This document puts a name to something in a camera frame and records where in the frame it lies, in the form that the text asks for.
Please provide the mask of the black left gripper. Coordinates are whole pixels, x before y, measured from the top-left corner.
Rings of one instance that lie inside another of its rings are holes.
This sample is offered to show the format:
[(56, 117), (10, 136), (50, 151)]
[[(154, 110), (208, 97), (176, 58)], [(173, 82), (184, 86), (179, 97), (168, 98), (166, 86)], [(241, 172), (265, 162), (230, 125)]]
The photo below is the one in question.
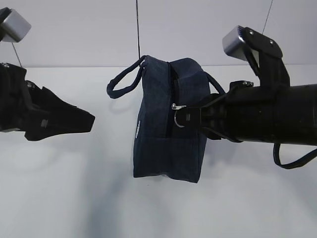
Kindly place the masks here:
[(29, 141), (90, 132), (95, 116), (25, 79), (27, 70), (0, 64), (0, 131), (25, 131)]

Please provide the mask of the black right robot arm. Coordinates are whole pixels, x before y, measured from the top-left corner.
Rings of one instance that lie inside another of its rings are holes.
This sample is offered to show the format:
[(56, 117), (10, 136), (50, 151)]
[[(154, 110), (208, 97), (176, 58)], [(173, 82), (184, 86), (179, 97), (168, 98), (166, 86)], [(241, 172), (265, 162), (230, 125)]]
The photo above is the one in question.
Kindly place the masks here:
[(209, 139), (316, 145), (317, 86), (255, 87), (235, 81), (226, 94), (210, 94), (178, 109), (174, 120)]

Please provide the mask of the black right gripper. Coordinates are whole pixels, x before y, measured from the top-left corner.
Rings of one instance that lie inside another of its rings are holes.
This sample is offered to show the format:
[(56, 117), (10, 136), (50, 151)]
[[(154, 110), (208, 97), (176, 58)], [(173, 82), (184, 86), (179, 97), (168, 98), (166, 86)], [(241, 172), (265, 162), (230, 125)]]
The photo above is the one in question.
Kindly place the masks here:
[(176, 124), (180, 127), (200, 130), (210, 140), (226, 139), (241, 143), (229, 123), (233, 120), (230, 114), (228, 99), (238, 90), (253, 87), (250, 81), (234, 81), (229, 84), (229, 91), (220, 94), (212, 93), (197, 103), (181, 106), (176, 110)]

